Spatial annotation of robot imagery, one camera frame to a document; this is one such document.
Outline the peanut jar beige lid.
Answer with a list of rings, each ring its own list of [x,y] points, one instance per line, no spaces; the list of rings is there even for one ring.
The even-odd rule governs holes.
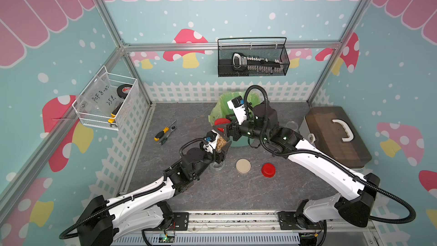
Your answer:
[[[223,169],[224,167],[224,163],[217,163],[217,162],[213,162],[212,164],[209,165],[209,168],[211,169],[212,172],[219,172]]]

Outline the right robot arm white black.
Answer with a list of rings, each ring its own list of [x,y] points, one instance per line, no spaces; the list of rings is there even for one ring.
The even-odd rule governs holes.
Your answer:
[[[229,138],[255,139],[259,146],[274,157],[281,157],[303,166],[327,182],[337,193],[319,200],[303,200],[297,217],[317,223],[343,219],[356,227],[366,227],[369,220],[389,224],[406,224],[416,218],[415,209],[405,200],[379,188],[380,179],[374,174],[362,175],[322,153],[299,133],[279,125],[277,113],[270,106],[267,92],[251,85],[244,96],[231,100],[229,106],[235,119],[216,125],[207,133],[205,149],[218,155]],[[381,194],[404,206],[408,216],[399,219],[379,218],[371,214],[376,196]]]

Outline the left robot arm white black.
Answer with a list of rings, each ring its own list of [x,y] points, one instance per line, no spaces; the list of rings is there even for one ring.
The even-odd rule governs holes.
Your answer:
[[[144,229],[165,230],[174,221],[167,200],[187,191],[210,164],[224,161],[230,142],[222,137],[196,138],[184,144],[180,159],[155,182],[118,197],[93,198],[75,224],[59,239],[78,238],[82,246],[110,246],[114,240]]]

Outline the green trash bin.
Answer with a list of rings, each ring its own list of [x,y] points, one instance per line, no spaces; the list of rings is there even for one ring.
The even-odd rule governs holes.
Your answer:
[[[249,144],[252,144],[254,141],[253,139],[247,137],[240,137],[238,141],[235,141],[234,138],[231,138],[231,140],[232,140],[232,144],[231,144],[232,148],[249,146]]]

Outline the green plastic bin liner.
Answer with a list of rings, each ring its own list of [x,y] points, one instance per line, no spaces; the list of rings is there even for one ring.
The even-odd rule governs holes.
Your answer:
[[[208,116],[208,121],[211,125],[215,125],[215,121],[220,118],[226,118],[227,115],[232,115],[233,110],[229,109],[228,102],[232,99],[241,96],[244,97],[244,92],[225,92],[219,96],[216,106],[211,111]],[[248,101],[252,106],[256,106],[261,103],[261,98],[257,93],[250,93],[248,96]]]

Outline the yellow black screwdriver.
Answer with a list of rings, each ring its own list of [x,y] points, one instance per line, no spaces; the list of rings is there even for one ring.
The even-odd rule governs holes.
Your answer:
[[[166,126],[163,130],[161,130],[160,132],[158,132],[155,137],[154,140],[155,141],[159,141],[171,128],[172,125],[174,125],[176,123],[176,120],[173,121],[169,126]]]

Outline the socket wrench set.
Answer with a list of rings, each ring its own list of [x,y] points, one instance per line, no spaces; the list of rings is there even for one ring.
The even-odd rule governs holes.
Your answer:
[[[234,53],[232,55],[232,68],[237,72],[277,75],[284,72],[283,64],[275,59],[273,62],[266,58],[256,58]]]

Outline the brown lidded tool box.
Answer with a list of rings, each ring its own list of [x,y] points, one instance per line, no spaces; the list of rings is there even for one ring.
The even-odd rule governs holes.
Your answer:
[[[361,169],[372,156],[342,107],[314,107],[299,128],[314,147],[350,169]]]

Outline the yellow utility knife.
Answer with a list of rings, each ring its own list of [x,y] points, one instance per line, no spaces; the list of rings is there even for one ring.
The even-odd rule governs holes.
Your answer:
[[[121,108],[121,106],[122,106],[122,104],[119,104],[115,109],[114,109],[114,111],[111,113],[111,116],[110,116],[110,119],[108,120],[108,123],[109,124],[114,124],[115,122],[116,122],[116,116],[117,116],[117,113],[118,113],[118,111],[119,111],[119,109]]]

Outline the black tape roll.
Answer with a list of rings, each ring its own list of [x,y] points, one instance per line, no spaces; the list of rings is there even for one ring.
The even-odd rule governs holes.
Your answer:
[[[132,89],[132,85],[131,84],[122,84],[120,86],[117,87],[117,94],[121,99],[126,99],[129,92]]]

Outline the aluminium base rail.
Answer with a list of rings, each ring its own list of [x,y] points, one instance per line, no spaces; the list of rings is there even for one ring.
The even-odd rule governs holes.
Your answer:
[[[355,227],[343,220],[302,229],[290,211],[188,211],[184,223],[167,231],[135,231],[115,246],[380,246],[373,223]]]

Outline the clear wall bin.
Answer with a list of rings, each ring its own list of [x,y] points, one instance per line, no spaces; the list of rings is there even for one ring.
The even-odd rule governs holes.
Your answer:
[[[117,94],[117,87],[131,84],[133,87],[126,99]],[[122,104],[116,122],[109,124],[111,113]],[[102,67],[72,104],[84,126],[120,131],[132,125],[142,116],[142,97],[137,79],[108,72]]]

